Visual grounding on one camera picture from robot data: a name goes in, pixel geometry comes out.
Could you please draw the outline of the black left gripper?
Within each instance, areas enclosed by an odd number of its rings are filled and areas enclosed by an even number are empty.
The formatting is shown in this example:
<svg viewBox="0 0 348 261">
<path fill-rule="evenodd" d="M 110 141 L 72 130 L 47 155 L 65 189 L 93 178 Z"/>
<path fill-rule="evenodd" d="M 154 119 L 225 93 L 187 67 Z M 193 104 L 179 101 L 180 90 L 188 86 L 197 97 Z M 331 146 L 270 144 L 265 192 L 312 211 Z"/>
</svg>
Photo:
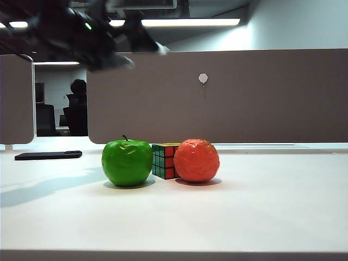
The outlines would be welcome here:
<svg viewBox="0 0 348 261">
<path fill-rule="evenodd" d="M 88 15 L 68 8 L 69 53 L 88 71 L 97 72 L 115 68 L 133 69 L 134 62 L 116 52 L 116 45 L 106 28 Z M 127 39 L 131 52 L 149 52 L 165 55 L 167 48 L 156 42 L 142 24 L 141 17 L 127 18 Z"/>
</svg>

